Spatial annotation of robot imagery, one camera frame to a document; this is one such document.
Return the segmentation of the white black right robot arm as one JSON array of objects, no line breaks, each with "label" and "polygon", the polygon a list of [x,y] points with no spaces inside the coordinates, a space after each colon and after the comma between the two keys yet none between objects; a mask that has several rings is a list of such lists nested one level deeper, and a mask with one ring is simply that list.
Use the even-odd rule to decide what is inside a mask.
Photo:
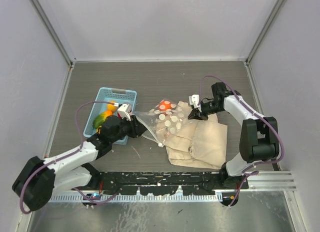
[{"label": "white black right robot arm", "polygon": [[209,115],[226,111],[241,126],[239,153],[224,163],[219,170],[219,182],[230,189],[237,183],[247,168],[256,163],[271,162],[280,153],[278,122],[274,117],[265,117],[244,101],[239,92],[228,88],[224,82],[211,86],[213,98],[204,102],[200,95],[189,96],[192,107],[188,119],[206,121]]}]

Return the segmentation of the orange fake fruit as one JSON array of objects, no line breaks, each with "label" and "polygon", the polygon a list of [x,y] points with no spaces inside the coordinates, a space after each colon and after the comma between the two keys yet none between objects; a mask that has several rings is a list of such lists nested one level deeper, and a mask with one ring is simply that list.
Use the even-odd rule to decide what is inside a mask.
[{"label": "orange fake fruit", "polygon": [[172,110],[172,103],[169,100],[162,100],[158,104],[159,111],[171,111]]}]

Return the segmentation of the clear polka dot zip bag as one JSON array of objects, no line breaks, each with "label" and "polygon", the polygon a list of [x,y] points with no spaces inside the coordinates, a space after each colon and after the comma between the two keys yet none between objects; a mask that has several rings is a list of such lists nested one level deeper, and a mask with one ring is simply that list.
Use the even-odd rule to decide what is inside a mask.
[{"label": "clear polka dot zip bag", "polygon": [[164,147],[184,125],[190,122],[188,115],[191,112],[191,107],[188,103],[169,101],[172,103],[171,111],[159,111],[160,101],[147,112],[134,111],[132,113],[147,128],[142,136],[157,143],[159,147]]}]

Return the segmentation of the yellow fake lemon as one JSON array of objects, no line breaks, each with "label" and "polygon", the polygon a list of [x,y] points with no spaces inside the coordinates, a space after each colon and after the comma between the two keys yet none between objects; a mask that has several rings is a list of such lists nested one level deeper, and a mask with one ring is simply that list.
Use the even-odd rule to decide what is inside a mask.
[{"label": "yellow fake lemon", "polygon": [[118,107],[115,105],[115,103],[116,103],[116,101],[110,101],[110,103],[107,103],[106,109],[108,111],[115,112],[118,109]]}]

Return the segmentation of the green fake fruit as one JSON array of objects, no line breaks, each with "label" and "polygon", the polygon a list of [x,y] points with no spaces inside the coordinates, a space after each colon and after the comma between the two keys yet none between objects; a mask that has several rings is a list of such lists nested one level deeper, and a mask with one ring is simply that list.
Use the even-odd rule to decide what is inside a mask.
[{"label": "green fake fruit", "polygon": [[113,115],[113,112],[110,110],[106,110],[100,113],[99,115],[97,115],[97,117],[93,120],[93,123],[92,123],[93,128],[98,129],[105,122],[105,120],[111,115]]}]

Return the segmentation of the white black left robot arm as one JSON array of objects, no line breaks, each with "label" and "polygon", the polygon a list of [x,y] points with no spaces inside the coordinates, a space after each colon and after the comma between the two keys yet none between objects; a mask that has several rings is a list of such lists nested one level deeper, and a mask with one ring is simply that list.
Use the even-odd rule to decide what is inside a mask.
[{"label": "white black left robot arm", "polygon": [[134,115],[130,120],[110,116],[98,132],[79,146],[46,159],[30,158],[12,185],[19,197],[20,210],[24,214],[36,211],[55,193],[65,190],[83,186],[89,190],[98,188],[99,172],[87,163],[105,156],[118,140],[140,137],[146,130]]}]

